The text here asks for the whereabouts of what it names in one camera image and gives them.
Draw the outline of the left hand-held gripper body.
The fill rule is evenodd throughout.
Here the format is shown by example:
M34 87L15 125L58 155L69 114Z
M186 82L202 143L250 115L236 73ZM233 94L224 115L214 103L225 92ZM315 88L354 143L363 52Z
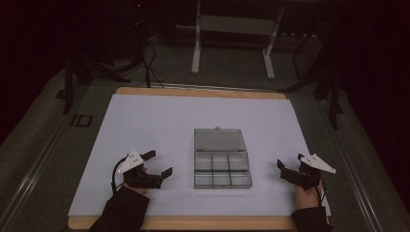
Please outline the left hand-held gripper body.
M117 172L123 175L124 182L130 187L139 189L159 189L161 175L151 175L144 170L144 160L141 155L132 150L120 163Z

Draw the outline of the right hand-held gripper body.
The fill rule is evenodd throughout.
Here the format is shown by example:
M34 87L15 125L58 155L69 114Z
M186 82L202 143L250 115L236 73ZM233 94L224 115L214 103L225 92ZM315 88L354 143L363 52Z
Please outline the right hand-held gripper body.
M285 169L280 171L280 177L290 184L308 190L319 185L322 171L332 174L337 173L327 162L313 154L300 160L298 171L291 170L285 166Z

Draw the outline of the clear plastic compartment box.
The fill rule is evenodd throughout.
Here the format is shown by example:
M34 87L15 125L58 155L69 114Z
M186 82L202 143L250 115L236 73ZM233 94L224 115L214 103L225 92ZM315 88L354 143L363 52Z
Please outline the clear plastic compartment box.
M219 127L194 130L194 187L252 187L248 151L240 130Z

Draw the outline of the person's left hand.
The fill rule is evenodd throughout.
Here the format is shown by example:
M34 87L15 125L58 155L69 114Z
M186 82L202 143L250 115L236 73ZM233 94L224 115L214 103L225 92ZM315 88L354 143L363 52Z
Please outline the person's left hand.
M133 188L133 187L130 187L128 184L124 184L124 187L128 188L128 189L131 189L131 190L133 190L133 191L135 191L139 194L142 194L142 195L146 194L147 191L148 191L148 189L146 189L146 188Z

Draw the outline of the person's right hand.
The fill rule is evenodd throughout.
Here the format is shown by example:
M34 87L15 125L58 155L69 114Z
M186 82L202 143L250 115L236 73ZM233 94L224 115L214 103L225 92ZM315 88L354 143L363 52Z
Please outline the person's right hand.
M319 207L322 203L322 183L318 186L304 190L300 186L294 186L296 192L297 209L309 209Z

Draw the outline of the white table mat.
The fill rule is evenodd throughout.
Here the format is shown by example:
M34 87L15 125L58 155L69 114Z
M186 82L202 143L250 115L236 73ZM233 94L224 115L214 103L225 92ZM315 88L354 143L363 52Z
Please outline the white table mat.
M249 153L252 187L196 189L195 129L238 129ZM294 107L288 100L115 95L111 98L91 156L69 210L70 216L97 216L111 197L112 170L131 150L156 156L149 172L172 167L173 174L152 189L153 216L289 216L295 209L292 185L282 180L277 160L295 169L307 155Z

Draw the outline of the wooden table board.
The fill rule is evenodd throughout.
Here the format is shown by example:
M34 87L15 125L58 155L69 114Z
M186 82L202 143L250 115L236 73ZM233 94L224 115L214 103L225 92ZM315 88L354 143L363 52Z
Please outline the wooden table board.
M256 100L287 100L279 93L257 93L217 90L188 90L160 88L121 87L115 95L142 95L160 97L199 97L199 98L230 98ZM97 216L70 216L71 229L88 229L96 221ZM147 214L143 224L146 230L287 230L293 223L289 216L153 216Z

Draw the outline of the black tripod stand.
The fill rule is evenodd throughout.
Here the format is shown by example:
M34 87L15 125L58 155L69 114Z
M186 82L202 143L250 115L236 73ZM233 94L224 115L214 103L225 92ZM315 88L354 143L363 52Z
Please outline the black tripod stand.
M310 83L317 82L313 96L316 100L321 101L330 97L329 121L332 127L337 130L337 115L342 113L342 110L338 103L341 73L338 53L335 51L335 48L337 48L337 36L330 34L322 43L316 58L302 79L296 84L279 89L278 91L280 93L292 93Z
M129 82L114 71L106 68L102 64L93 61L91 58L78 53L74 50L67 51L68 57L64 69L64 89L60 90L56 96L57 99L62 99L65 102L63 114L67 115L73 106L73 77L76 76L80 83L89 85L93 78L90 69L95 69L101 72L108 78L118 82Z

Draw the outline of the small black rectangular frame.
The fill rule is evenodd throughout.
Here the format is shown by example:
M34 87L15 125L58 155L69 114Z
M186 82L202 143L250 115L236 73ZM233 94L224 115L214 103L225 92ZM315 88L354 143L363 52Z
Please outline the small black rectangular frame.
M92 115L75 114L70 123L71 127L89 127L93 121Z

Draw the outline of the white metal table frame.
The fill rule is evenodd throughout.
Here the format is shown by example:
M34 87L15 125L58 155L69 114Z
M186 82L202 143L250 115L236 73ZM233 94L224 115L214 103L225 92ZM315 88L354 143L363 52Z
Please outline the white metal table frame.
M199 74L202 31L252 34L269 37L269 43L262 49L262 57L267 78L271 80L275 79L276 75L271 59L271 53L275 40L278 36L278 29L284 15L284 11L285 6L281 5L278 8L278 13L275 19L211 15L203 14L201 12L201 0L196 0L195 41L190 72L192 74Z

